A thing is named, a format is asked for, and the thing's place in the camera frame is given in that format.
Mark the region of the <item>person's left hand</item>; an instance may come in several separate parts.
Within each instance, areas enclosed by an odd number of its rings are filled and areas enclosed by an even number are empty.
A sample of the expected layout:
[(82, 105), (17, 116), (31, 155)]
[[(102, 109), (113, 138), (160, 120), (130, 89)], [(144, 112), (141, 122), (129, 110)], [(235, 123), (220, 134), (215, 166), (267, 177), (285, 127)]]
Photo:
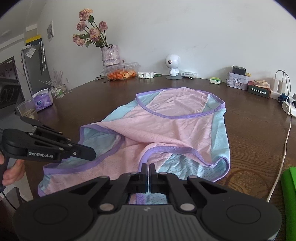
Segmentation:
[(3, 174), (2, 184), (4, 186), (11, 185), (23, 178), (25, 174), (25, 163), (24, 160), (16, 160), (12, 168), (7, 169)]

